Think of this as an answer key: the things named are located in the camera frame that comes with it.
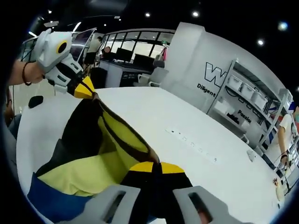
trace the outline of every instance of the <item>window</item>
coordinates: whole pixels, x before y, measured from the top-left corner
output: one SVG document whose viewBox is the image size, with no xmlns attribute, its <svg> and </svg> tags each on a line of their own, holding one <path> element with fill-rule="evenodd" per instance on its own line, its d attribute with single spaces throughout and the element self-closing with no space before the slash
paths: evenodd
<svg viewBox="0 0 299 224">
<path fill-rule="evenodd" d="M 123 38 L 125 37 L 126 33 L 118 33 L 116 35 L 116 40 L 123 40 Z"/>
<path fill-rule="evenodd" d="M 111 52 L 116 53 L 117 49 L 121 47 L 122 40 L 125 37 L 126 33 L 118 33 L 116 35 L 113 47 L 111 49 Z"/>
<path fill-rule="evenodd" d="M 112 44 L 113 44 L 113 41 L 115 39 L 115 35 L 116 34 L 111 34 L 109 37 L 108 37 L 108 41 L 106 43 L 106 47 L 112 47 Z"/>
<path fill-rule="evenodd" d="M 117 49 L 121 47 L 122 40 L 114 41 L 111 52 L 116 53 Z"/>
<path fill-rule="evenodd" d="M 166 41 L 168 44 L 171 43 L 171 40 L 173 38 L 173 34 L 168 34 L 168 33 L 161 33 L 159 38 L 158 38 L 158 41 Z"/>
<path fill-rule="evenodd" d="M 108 36 L 103 36 L 102 44 L 100 47 L 100 55 L 102 54 L 102 49 L 105 48 L 105 44 L 106 44 L 107 40 L 108 40 Z"/>
<path fill-rule="evenodd" d="M 128 32 L 126 39 L 137 39 L 139 32 Z"/>
<path fill-rule="evenodd" d="M 158 32 L 141 32 L 139 40 L 154 41 L 158 36 Z"/>
<path fill-rule="evenodd" d="M 145 42 L 138 42 L 135 46 L 134 54 L 132 56 L 132 60 L 134 60 L 135 54 L 149 56 L 152 47 L 153 47 L 152 44 L 145 43 Z"/>
<path fill-rule="evenodd" d="M 135 45 L 135 41 L 124 40 L 121 48 L 126 50 L 133 50 L 134 45 Z"/>
<path fill-rule="evenodd" d="M 164 49 L 164 46 L 155 45 L 154 49 L 153 49 L 153 52 L 151 53 L 150 57 L 156 58 L 156 56 L 159 55 L 162 52 L 163 49 Z"/>
</svg>

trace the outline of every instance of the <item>robotic arm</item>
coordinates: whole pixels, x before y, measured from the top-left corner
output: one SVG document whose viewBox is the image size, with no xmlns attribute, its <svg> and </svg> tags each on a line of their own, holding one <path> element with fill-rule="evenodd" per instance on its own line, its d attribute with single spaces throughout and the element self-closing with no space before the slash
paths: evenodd
<svg viewBox="0 0 299 224">
<path fill-rule="evenodd" d="M 73 59 L 70 50 L 70 32 L 51 33 L 48 29 L 39 35 L 33 53 L 45 78 L 55 90 L 68 92 L 76 98 L 93 98 L 92 81 L 83 74 L 82 67 Z"/>
</svg>

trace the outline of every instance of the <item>white partition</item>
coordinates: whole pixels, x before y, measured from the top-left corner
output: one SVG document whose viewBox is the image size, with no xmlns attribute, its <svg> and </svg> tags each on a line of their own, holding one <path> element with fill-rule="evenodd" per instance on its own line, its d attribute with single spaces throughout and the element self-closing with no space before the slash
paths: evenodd
<svg viewBox="0 0 299 224">
<path fill-rule="evenodd" d="M 207 113 L 234 59 L 277 94 L 279 89 L 285 88 L 265 64 L 243 48 L 206 32 L 202 26 L 183 22 L 168 49 L 165 69 L 169 75 L 161 88 Z M 236 106 L 246 110 L 246 105 L 241 102 Z"/>
</svg>

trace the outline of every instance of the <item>table surface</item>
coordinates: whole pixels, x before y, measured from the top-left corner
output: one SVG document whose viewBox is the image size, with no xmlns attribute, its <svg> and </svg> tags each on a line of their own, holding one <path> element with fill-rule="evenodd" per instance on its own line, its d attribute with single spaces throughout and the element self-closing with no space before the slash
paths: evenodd
<svg viewBox="0 0 299 224">
<path fill-rule="evenodd" d="M 278 212 L 272 183 L 277 175 L 259 156 L 251 162 L 247 156 L 250 147 L 217 121 L 160 88 L 96 91 L 148 142 L 161 161 L 183 168 L 194 186 L 204 187 L 225 202 L 235 218 L 265 224 Z M 49 161 L 79 102 L 70 95 L 58 95 L 24 109 L 17 140 L 17 168 L 25 195 L 32 172 Z M 166 222 L 157 219 L 153 223 Z"/>
</svg>

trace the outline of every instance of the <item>power strip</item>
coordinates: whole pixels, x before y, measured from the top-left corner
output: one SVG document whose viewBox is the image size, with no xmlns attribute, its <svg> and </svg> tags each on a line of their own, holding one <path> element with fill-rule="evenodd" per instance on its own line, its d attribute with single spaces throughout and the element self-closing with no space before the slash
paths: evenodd
<svg viewBox="0 0 299 224">
<path fill-rule="evenodd" d="M 193 140 L 191 137 L 189 137 L 189 135 L 182 133 L 176 128 L 168 128 L 165 129 L 165 131 L 171 134 L 176 139 L 184 142 L 189 148 L 200 153 L 204 158 L 209 160 L 211 163 L 219 165 L 219 159 L 216 156 L 213 156 L 209 152 L 202 149 L 202 147 L 200 147 L 200 144 L 197 143 L 195 140 Z"/>
</svg>

